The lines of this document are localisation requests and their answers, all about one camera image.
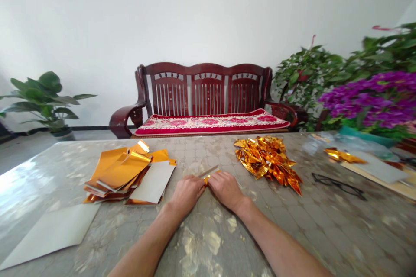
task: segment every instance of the forearm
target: forearm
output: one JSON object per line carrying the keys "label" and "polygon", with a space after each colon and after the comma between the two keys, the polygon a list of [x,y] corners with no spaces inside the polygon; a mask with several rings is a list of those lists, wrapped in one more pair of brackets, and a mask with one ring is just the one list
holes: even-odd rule
{"label": "forearm", "polygon": [[269,220],[250,198],[245,197],[235,212],[277,276],[331,276],[295,239]]}
{"label": "forearm", "polygon": [[170,203],[167,203],[152,225],[108,277],[153,276],[159,258],[182,221],[182,217],[170,206]]}

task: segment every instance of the flower pot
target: flower pot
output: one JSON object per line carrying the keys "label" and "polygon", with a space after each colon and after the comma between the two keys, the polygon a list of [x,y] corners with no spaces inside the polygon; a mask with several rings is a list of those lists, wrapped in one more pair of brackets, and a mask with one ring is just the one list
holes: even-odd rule
{"label": "flower pot", "polygon": [[61,132],[51,133],[59,142],[75,141],[74,133],[71,128],[65,128]]}
{"label": "flower pot", "polygon": [[342,126],[342,128],[339,130],[339,134],[359,137],[365,141],[376,142],[380,145],[386,146],[387,148],[391,148],[395,144],[398,143],[398,141],[393,140],[391,138],[385,138],[385,137],[370,134],[370,133],[360,132],[360,131],[354,130],[353,128],[350,128],[349,126]]}
{"label": "flower pot", "polygon": [[298,74],[299,74],[298,82],[306,81],[309,78],[309,75],[303,74],[303,70],[298,69]]}

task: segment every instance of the purple flowers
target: purple flowers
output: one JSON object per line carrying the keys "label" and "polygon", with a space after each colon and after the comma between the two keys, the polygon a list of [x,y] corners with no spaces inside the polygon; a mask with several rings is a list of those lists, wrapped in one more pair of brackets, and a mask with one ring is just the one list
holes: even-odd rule
{"label": "purple flowers", "polygon": [[318,100],[332,117],[357,118],[358,128],[392,129],[416,119],[416,73],[391,71],[337,87]]}

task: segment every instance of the bench backrest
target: bench backrest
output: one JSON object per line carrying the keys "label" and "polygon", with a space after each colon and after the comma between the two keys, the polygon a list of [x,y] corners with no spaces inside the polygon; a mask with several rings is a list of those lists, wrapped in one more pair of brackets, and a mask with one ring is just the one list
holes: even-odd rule
{"label": "bench backrest", "polygon": [[[147,75],[152,85],[153,112],[148,100]],[[139,98],[142,96],[147,102],[148,116],[152,113],[201,116],[245,113],[264,107],[272,71],[270,67],[253,64],[224,67],[203,63],[186,67],[164,62],[140,65],[136,77]],[[190,111],[188,93],[191,95]]]}

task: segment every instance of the potted plant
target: potted plant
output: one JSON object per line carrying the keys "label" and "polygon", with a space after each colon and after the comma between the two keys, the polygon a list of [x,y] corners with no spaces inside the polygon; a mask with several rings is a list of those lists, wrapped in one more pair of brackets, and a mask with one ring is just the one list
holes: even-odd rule
{"label": "potted plant", "polygon": [[301,48],[282,61],[275,73],[274,82],[280,88],[281,102],[301,107],[307,112],[308,121],[300,122],[300,127],[313,131],[320,110],[317,106],[318,98],[325,89],[343,84],[354,74],[355,67],[346,67],[341,56],[317,45],[310,49]]}
{"label": "potted plant", "polygon": [[[364,37],[362,50],[352,52],[344,67],[355,71],[347,81],[367,79],[389,71],[416,72],[416,23],[403,24],[396,28],[374,30],[391,32],[392,35],[379,38]],[[339,121],[334,122],[328,112],[322,112],[319,129],[338,129]]]}
{"label": "potted plant", "polygon": [[22,123],[39,122],[59,141],[75,140],[71,128],[65,123],[65,119],[78,119],[78,116],[68,108],[70,104],[79,105],[78,100],[96,96],[92,94],[59,96],[58,93],[62,91],[61,81],[52,71],[44,73],[38,80],[27,78],[26,82],[21,82],[12,78],[10,82],[18,90],[0,96],[0,100],[14,97],[26,101],[13,103],[4,108],[0,111],[0,116],[4,118],[9,112],[30,112],[37,118]]}
{"label": "potted plant", "polygon": [[341,121],[341,134],[358,136],[388,148],[406,137],[416,119],[416,73],[390,71],[336,87],[319,99]]}

